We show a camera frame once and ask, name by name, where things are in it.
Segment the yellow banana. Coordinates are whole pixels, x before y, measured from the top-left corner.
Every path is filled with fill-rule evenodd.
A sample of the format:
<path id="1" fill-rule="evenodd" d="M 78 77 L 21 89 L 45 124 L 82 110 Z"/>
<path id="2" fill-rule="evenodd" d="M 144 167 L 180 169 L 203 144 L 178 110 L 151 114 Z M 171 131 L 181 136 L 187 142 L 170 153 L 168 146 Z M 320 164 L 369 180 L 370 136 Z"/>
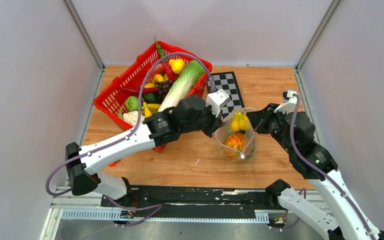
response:
<path id="1" fill-rule="evenodd" d="M 233 133 L 246 131 L 248 129 L 248 117 L 244 112 L 234 113 L 230 122 L 230 130 Z"/>

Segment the clear zip top bag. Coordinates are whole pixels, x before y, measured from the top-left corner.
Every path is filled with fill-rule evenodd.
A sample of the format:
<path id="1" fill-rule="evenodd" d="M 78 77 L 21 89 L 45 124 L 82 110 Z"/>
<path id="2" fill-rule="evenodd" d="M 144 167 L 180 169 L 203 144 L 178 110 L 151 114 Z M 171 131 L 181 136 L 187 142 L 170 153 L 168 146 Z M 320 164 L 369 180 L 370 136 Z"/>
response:
<path id="1" fill-rule="evenodd" d="M 215 132 L 215 139 L 224 156 L 234 162 L 251 159 L 256 152 L 256 137 L 247 113 L 254 108 L 235 109 L 223 119 L 224 125 Z"/>

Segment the orange toy pineapple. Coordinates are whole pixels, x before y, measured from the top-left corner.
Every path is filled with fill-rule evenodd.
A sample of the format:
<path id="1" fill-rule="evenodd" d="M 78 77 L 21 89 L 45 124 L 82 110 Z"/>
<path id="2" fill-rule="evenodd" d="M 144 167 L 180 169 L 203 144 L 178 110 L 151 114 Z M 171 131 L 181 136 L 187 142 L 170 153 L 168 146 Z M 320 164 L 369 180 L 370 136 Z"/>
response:
<path id="1" fill-rule="evenodd" d="M 228 159 L 237 160 L 241 159 L 242 150 L 246 142 L 245 134 L 242 132 L 235 132 L 229 135 L 224 140 L 224 154 Z"/>

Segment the green chili pepper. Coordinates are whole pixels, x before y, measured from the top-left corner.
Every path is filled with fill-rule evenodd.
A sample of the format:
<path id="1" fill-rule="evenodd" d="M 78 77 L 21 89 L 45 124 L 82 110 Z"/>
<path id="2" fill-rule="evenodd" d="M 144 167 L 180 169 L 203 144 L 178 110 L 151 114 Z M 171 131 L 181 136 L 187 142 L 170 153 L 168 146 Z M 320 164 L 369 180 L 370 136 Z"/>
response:
<path id="1" fill-rule="evenodd" d="M 160 57 L 163 58 L 165 56 L 165 52 L 164 52 L 162 46 L 159 44 L 155 35 L 153 36 L 153 38 L 154 38 L 156 50 L 157 50 L 158 54 L 160 55 Z"/>

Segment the red plastic basket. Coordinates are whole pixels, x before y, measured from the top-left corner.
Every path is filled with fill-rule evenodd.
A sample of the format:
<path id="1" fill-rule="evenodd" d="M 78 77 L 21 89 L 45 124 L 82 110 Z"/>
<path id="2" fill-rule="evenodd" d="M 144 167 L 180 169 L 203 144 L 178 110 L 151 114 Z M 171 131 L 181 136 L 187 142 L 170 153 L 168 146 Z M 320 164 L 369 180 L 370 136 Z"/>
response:
<path id="1" fill-rule="evenodd" d="M 177 52 L 186 53 L 199 59 L 209 70 L 208 73 L 213 69 L 210 62 L 197 57 L 192 52 L 159 40 L 157 41 L 157 44 L 164 51 L 165 55 Z M 189 64 L 189 62 L 194 59 L 191 56 L 174 55 L 170 56 L 169 59 L 182 59 L 186 64 Z M 158 47 L 153 43 L 142 54 L 137 56 L 136 61 L 123 74 L 115 77 L 112 82 L 102 90 L 102 92 L 94 99 L 94 106 L 105 113 L 120 129 L 125 131 L 133 128 L 136 123 L 132 126 L 119 118 L 120 110 L 121 113 L 127 112 L 124 103 L 125 100 L 132 95 L 132 93 L 125 89 L 139 90 L 146 73 L 160 58 L 161 55 L 158 52 Z M 208 74 L 206 72 L 200 77 L 187 96 L 196 95 L 202 97 L 207 85 Z"/>

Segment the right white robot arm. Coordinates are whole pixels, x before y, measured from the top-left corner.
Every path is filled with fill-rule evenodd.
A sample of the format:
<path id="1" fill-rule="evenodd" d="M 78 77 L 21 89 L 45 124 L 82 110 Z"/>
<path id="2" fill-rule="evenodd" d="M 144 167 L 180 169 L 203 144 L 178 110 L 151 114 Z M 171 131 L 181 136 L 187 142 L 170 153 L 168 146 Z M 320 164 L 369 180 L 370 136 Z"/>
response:
<path id="1" fill-rule="evenodd" d="M 295 212 L 325 240 L 384 240 L 384 231 L 374 226 L 355 202 L 330 152 L 315 141 L 316 128 L 307 114 L 297 109 L 286 113 L 278 107 L 270 103 L 246 116 L 256 133 L 271 135 L 288 153 L 293 168 L 315 187 L 331 213 L 294 193 L 281 179 L 266 188 L 266 204 Z"/>

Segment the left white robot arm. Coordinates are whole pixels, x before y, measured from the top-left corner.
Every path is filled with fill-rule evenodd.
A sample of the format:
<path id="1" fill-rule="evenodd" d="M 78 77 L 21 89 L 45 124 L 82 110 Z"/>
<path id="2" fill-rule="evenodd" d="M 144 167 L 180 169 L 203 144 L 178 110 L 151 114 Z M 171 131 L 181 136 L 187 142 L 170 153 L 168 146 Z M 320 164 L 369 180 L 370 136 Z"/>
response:
<path id="1" fill-rule="evenodd" d="M 110 163 L 143 150 L 177 141 L 182 134 L 202 131 L 212 137 L 220 128 L 222 107 L 230 97 L 223 91 L 207 95 L 206 100 L 191 95 L 147 117 L 134 128 L 101 142 L 79 146 L 72 142 L 65 147 L 66 170 L 71 193 L 82 196 L 91 192 L 107 195 L 120 206 L 129 206 L 133 193 L 123 178 L 103 173 Z"/>

